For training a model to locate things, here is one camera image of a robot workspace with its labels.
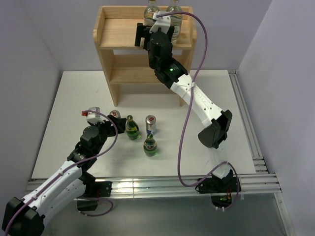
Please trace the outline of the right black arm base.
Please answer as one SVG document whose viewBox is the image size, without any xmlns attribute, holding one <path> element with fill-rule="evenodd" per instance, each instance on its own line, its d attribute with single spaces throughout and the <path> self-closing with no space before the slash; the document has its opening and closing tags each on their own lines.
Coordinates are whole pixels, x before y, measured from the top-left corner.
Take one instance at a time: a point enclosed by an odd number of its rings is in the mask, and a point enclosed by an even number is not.
<svg viewBox="0 0 315 236">
<path fill-rule="evenodd" d="M 215 207 L 226 208 L 233 202 L 232 193 L 240 193 L 242 189 L 239 179 L 230 170 L 228 175 L 222 179 L 212 174 L 210 178 L 198 184 L 195 190 L 199 194 L 219 194 L 211 196 L 211 202 Z"/>
</svg>

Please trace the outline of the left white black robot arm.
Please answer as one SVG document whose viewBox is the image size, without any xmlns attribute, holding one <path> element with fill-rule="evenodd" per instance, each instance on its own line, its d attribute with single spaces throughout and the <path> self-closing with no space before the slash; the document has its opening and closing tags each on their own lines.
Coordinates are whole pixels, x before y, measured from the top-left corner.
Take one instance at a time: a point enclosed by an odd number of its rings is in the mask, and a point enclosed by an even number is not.
<svg viewBox="0 0 315 236">
<path fill-rule="evenodd" d="M 6 205 L 2 230 L 7 236 L 40 236 L 46 226 L 76 198 L 91 196 L 95 178 L 88 169 L 103 155 L 107 138 L 124 133 L 126 118 L 98 111 L 83 111 L 89 124 L 61 167 L 39 187 L 23 198 L 12 198 Z"/>
</svg>

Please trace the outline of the green Perrier bottle red label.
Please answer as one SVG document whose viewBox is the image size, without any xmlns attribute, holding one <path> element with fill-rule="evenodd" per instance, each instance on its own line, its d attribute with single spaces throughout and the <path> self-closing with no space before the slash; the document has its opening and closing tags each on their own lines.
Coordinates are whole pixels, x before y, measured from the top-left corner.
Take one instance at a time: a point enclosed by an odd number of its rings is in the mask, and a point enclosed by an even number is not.
<svg viewBox="0 0 315 236">
<path fill-rule="evenodd" d="M 149 157 L 154 156 L 156 154 L 158 146 L 152 133 L 147 134 L 147 138 L 143 144 L 143 149 L 144 153 Z"/>
</svg>

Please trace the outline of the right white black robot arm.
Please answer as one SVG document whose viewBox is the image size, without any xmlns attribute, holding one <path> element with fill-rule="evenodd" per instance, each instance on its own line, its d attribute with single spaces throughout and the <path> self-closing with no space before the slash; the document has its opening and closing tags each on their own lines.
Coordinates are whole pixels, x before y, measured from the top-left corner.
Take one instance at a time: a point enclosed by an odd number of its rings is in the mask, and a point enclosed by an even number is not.
<svg viewBox="0 0 315 236">
<path fill-rule="evenodd" d="M 204 129 L 199 132 L 198 139 L 213 153 L 211 161 L 215 167 L 210 176 L 214 178 L 214 188 L 222 192 L 230 186 L 233 177 L 224 143 L 232 113 L 213 103 L 195 84 L 195 78 L 173 57 L 170 40 L 173 30 L 171 26 L 163 31 L 163 26 L 159 24 L 151 27 L 138 23 L 134 45 L 138 47 L 144 41 L 143 48 L 148 52 L 149 67 L 154 70 L 157 79 L 179 95 L 188 104 L 188 111 L 194 111 L 201 120 Z"/>
</svg>

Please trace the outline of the green Perrier bottle yellow label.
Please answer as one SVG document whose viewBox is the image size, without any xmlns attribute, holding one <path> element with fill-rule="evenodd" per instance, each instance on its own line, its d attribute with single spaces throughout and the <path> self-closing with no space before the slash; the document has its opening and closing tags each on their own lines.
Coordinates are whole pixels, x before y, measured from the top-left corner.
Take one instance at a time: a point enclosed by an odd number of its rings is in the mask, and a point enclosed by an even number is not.
<svg viewBox="0 0 315 236">
<path fill-rule="evenodd" d="M 140 130 L 132 115 L 127 116 L 126 133 L 129 139 L 136 140 L 140 135 Z"/>
</svg>

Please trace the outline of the clear glass bottle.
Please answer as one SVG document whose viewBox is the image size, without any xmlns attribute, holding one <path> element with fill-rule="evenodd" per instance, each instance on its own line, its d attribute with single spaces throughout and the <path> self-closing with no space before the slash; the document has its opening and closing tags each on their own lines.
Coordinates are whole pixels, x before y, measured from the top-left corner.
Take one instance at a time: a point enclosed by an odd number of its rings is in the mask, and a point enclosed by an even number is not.
<svg viewBox="0 0 315 236">
<path fill-rule="evenodd" d="M 148 0 L 148 5 L 144 10 L 143 21 L 144 25 L 152 26 L 155 22 L 153 19 L 153 15 L 160 11 L 156 0 Z"/>
<path fill-rule="evenodd" d="M 170 5 L 167 8 L 167 12 L 179 12 L 182 11 L 182 8 L 179 5 L 178 0 L 172 0 Z M 172 35 L 172 43 L 175 43 L 181 33 L 181 26 L 182 26 L 182 14 L 173 14 L 171 17 L 171 26 L 174 27 L 174 32 Z"/>
</svg>

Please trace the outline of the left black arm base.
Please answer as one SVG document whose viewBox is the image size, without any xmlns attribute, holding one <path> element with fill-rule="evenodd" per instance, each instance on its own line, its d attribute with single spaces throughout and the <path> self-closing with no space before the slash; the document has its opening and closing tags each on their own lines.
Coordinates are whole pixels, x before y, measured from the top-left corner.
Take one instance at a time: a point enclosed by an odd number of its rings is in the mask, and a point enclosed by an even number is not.
<svg viewBox="0 0 315 236">
<path fill-rule="evenodd" d="M 110 197 L 112 190 L 111 181 L 95 181 L 87 185 L 81 200 L 77 201 L 79 211 L 95 211 L 100 200 L 86 200 L 85 198 Z"/>
</svg>

